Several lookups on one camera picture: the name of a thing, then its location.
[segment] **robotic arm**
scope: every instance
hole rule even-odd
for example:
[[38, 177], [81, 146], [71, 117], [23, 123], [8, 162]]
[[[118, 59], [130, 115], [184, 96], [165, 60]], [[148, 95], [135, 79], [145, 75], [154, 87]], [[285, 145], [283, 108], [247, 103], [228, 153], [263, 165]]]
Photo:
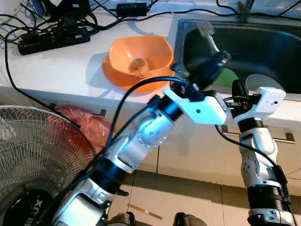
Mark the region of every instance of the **robotic arm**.
[[[166, 140], [174, 121], [182, 114], [187, 114], [197, 124], [223, 124], [227, 105], [215, 91], [200, 89], [211, 84], [229, 60], [229, 54], [221, 51], [191, 73], [188, 80], [193, 84], [193, 90], [185, 90], [175, 83], [163, 91], [163, 98], [153, 97], [148, 106], [114, 138], [90, 177], [79, 183], [65, 199], [54, 215], [52, 224], [104, 226], [106, 210], [124, 179], [138, 167], [150, 150]], [[240, 107], [232, 110], [234, 121], [242, 132], [241, 142], [266, 153], [277, 165], [277, 146], [269, 130], [263, 127], [261, 118], [276, 110], [285, 92], [262, 88], [259, 94], [250, 96], [242, 92], [243, 86], [234, 87], [238, 90], [235, 95], [244, 95], [243, 101], [235, 100]], [[258, 153], [242, 147], [240, 152], [242, 176], [251, 209], [249, 223], [252, 226], [297, 226], [289, 209], [288, 194], [284, 193], [284, 182], [278, 180], [282, 178], [279, 172], [275, 173], [273, 165]]]

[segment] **white countertop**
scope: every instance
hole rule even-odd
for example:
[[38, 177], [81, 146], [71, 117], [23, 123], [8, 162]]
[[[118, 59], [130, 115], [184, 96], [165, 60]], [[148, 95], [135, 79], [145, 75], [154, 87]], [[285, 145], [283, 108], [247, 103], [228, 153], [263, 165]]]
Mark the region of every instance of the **white countertop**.
[[[114, 18], [102, 10], [97, 11], [99, 24], [108, 24]], [[202, 13], [194, 15], [157, 16], [142, 22], [126, 22], [99, 32], [88, 43], [54, 49], [22, 56], [16, 46], [9, 46], [8, 59], [12, 77], [17, 87], [35, 97], [58, 100], [58, 103], [73, 103], [85, 106], [100, 105], [116, 107], [125, 91], [108, 81], [102, 71], [102, 61], [111, 44], [117, 38], [141, 35], [161, 35], [174, 47], [178, 20], [180, 18], [201, 18], [213, 20], [236, 20], [236, 17], [221, 18]], [[279, 23], [297, 25], [296, 22], [276, 19], [252, 18], [256, 23]], [[0, 87], [11, 85], [5, 70], [4, 51], [0, 51]], [[127, 107], [139, 109], [155, 94], [132, 94]], [[285, 100], [279, 110], [266, 119], [270, 126], [298, 129], [301, 127], [301, 102]]]

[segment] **power adapter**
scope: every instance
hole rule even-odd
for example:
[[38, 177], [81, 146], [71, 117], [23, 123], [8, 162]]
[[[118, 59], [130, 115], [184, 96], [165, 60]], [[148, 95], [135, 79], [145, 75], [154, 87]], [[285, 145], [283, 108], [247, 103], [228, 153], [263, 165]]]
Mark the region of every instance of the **power adapter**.
[[146, 16], [146, 2], [117, 4], [116, 13], [118, 17]]

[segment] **fan grille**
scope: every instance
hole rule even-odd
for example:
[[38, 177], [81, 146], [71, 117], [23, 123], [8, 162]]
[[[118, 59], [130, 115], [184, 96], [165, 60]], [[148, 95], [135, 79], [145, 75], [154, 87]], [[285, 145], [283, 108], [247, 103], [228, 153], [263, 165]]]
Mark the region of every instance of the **fan grille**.
[[93, 156], [82, 133], [58, 115], [0, 106], [0, 226], [18, 197], [33, 189], [56, 196]]

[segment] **stainless steel sink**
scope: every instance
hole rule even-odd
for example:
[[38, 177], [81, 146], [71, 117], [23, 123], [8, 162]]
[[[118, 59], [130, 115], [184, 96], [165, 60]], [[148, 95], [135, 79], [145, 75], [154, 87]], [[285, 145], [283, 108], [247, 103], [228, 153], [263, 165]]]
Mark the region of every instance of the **stainless steel sink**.
[[[209, 45], [198, 29], [201, 20], [179, 21], [175, 60], [188, 72], [210, 57]], [[288, 99], [301, 99], [301, 29], [273, 24], [241, 24], [211, 21], [214, 41], [219, 49], [232, 55], [227, 68], [240, 79], [250, 74], [264, 74], [276, 80]], [[230, 88], [214, 87], [223, 93]]]

